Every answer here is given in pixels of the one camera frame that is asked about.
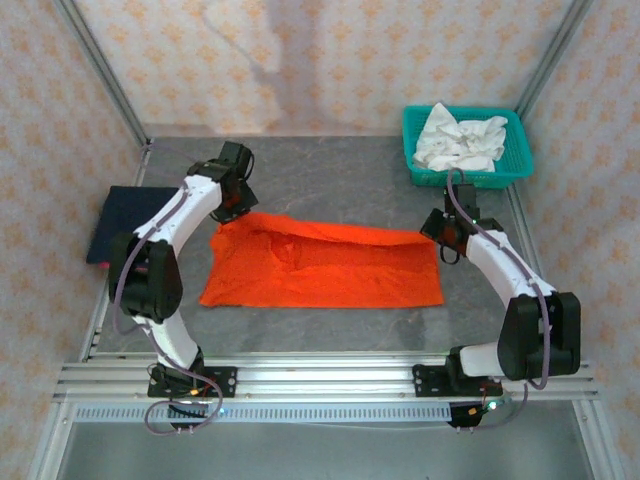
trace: black mounting bracket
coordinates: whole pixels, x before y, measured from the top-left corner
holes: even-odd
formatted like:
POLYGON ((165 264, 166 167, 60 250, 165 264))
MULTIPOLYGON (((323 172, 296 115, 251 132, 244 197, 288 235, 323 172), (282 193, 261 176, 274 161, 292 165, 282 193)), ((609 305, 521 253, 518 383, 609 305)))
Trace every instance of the black mounting bracket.
POLYGON ((198 162, 188 171, 188 175, 209 177, 220 184, 222 204, 213 211, 214 219, 229 223, 248 213, 258 204, 247 180, 253 170, 255 157, 251 150, 240 143, 224 142, 217 159, 198 162))
MULTIPOLYGON (((476 187, 471 183, 453 185, 453 194, 469 217, 477 225, 485 230, 503 231, 502 226, 493 218, 480 218, 480 208, 476 203, 476 187)), ((444 189, 444 212, 434 208, 429 214, 420 233, 440 245, 440 258, 444 263, 455 265, 460 257, 467 256, 467 243, 469 236, 476 234, 475 227, 467 222, 456 210, 449 196, 447 188, 444 189), (444 248, 449 248, 456 253, 453 261, 447 261, 444 256, 444 248)))
MULTIPOLYGON (((222 390, 223 398, 235 397, 238 384, 237 367, 207 367, 204 365, 202 350, 198 348, 198 354, 189 371, 213 380, 222 390)), ((154 365, 149 375, 149 398, 198 400, 218 397, 218 393, 210 388, 209 384, 160 363, 154 365)))
POLYGON ((447 422, 453 428, 474 428, 482 421, 482 403, 472 405, 451 405, 451 421, 447 422))
POLYGON ((489 377, 468 377, 462 372, 460 350, 456 347, 447 356, 444 365, 414 365, 413 386, 416 397, 500 397, 502 386, 489 377))
MULTIPOLYGON (((185 398, 184 395, 175 395, 175 390, 170 387, 166 381, 167 369, 163 365, 156 365, 151 370, 151 381, 147 390, 149 398, 185 398)), ((218 384, 222 390, 223 398, 234 398, 236 396, 236 387, 238 385, 238 368, 237 367, 204 367, 201 375, 210 378, 218 384)), ((201 398, 216 398, 218 393, 213 388, 207 388, 204 384, 204 391, 197 395, 192 395, 194 400, 201 398)))

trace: wall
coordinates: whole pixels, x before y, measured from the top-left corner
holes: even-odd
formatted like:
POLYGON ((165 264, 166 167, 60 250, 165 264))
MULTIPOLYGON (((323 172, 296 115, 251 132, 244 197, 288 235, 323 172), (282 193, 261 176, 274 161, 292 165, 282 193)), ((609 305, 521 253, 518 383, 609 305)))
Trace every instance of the wall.
POLYGON ((583 303, 628 478, 640 470, 640 4, 597 0, 527 130, 523 184, 548 276, 583 303))
POLYGON ((137 148, 51 0, 0 7, 0 478, 27 469, 61 363, 101 276, 84 265, 101 202, 137 148))
POLYGON ((515 107, 570 0, 79 0, 150 135, 384 134, 515 107))

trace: plastic basket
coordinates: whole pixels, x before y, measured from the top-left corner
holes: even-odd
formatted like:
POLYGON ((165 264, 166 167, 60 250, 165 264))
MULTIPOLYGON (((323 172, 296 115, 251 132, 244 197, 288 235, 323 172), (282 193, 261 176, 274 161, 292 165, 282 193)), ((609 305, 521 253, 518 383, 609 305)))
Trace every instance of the plastic basket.
MULTIPOLYGON (((424 128, 427 117, 433 106, 409 106, 404 109, 402 116, 402 137, 407 166, 411 171, 411 181, 414 185, 444 187, 447 184, 447 171, 436 172, 416 167, 413 164, 413 154, 416 153, 416 143, 424 128)), ((504 153, 495 162, 495 172, 465 171, 467 181, 478 188, 506 188, 518 178, 533 174, 533 158, 527 136, 518 115, 504 108, 484 107, 447 107, 457 121, 488 120, 500 115, 508 120, 504 126, 507 136, 504 142, 504 153)))

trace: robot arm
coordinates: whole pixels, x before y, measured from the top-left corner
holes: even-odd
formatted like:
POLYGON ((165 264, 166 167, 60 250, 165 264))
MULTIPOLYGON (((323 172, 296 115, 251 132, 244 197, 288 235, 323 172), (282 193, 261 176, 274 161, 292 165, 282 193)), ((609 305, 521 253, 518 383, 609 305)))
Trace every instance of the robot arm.
POLYGON ((151 220, 133 234, 122 233, 114 239, 109 268, 112 302, 117 298, 127 260, 142 243, 141 239, 147 237, 120 287, 119 307, 136 324, 145 327, 156 349, 164 353, 158 354, 158 375, 163 378, 156 380, 172 377, 173 381, 167 384, 197 386, 174 368, 177 365, 196 374, 204 369, 202 351, 189 336, 178 311, 182 281, 177 256, 208 215, 228 223, 258 203, 246 183, 252 162, 249 149, 225 142, 218 159, 197 163, 189 169, 180 190, 151 220))
POLYGON ((542 280, 515 252, 500 224, 480 217, 472 184, 454 185, 452 193, 457 202, 445 190, 445 212, 434 209, 421 233, 440 245, 443 260, 444 249, 449 248, 456 252, 452 263, 464 256, 476 265, 506 309, 497 342, 452 350, 455 375, 506 376, 510 380, 541 377, 545 350, 540 332, 542 309, 550 324, 549 376, 576 373, 580 367, 578 299, 572 293, 558 293, 542 280))

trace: orange cloth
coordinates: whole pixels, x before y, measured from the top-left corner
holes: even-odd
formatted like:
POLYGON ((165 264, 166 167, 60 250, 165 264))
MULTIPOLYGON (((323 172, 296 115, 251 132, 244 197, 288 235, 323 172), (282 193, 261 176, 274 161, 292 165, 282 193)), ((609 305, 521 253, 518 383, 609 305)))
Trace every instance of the orange cloth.
POLYGON ((211 239, 207 307, 398 308, 444 303, 434 243, 417 232, 250 213, 211 239))

